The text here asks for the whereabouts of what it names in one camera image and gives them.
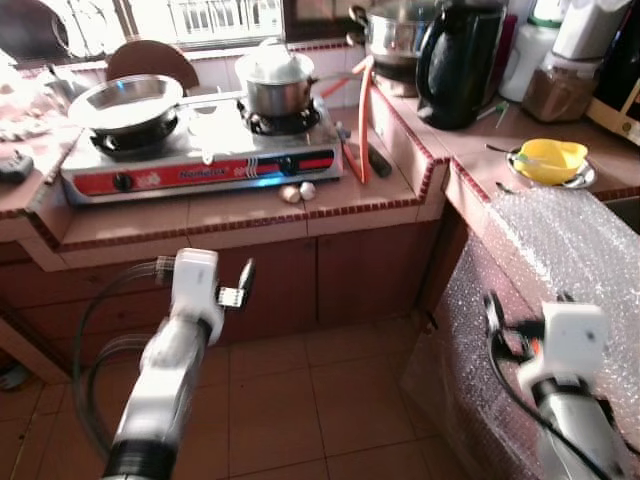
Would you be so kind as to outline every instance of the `electric kettle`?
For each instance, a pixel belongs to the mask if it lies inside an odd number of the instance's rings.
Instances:
[[[502,31],[501,3],[443,4],[416,69],[418,116],[442,130],[473,123],[482,106]]]

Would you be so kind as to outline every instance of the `tiled floor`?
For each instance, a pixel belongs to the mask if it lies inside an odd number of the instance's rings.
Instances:
[[[394,320],[209,351],[174,479],[467,479],[398,386],[414,340]],[[134,362],[101,374],[112,428],[135,378]],[[101,473],[68,385],[0,394],[0,480]]]

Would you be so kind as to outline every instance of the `bubble wrap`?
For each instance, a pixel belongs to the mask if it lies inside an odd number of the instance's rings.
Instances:
[[[482,297],[496,290],[507,322],[540,313],[566,290],[612,319],[598,389],[627,438],[640,444],[640,242],[586,192],[504,195],[471,236],[435,312],[439,330],[418,341],[403,387],[444,432],[473,478],[543,478],[538,429],[502,391],[487,359]],[[505,374],[513,385],[515,374]]]

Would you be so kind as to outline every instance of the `glass jar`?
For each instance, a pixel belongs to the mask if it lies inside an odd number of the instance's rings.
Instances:
[[[601,61],[566,60],[549,52],[536,69],[522,108],[541,122],[578,120],[598,84]]]

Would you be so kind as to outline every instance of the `yellow bowl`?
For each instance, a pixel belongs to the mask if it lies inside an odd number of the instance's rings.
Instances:
[[[536,138],[522,145],[520,154],[535,165],[514,157],[513,168],[531,180],[545,185],[560,185],[575,177],[589,149],[580,143]]]

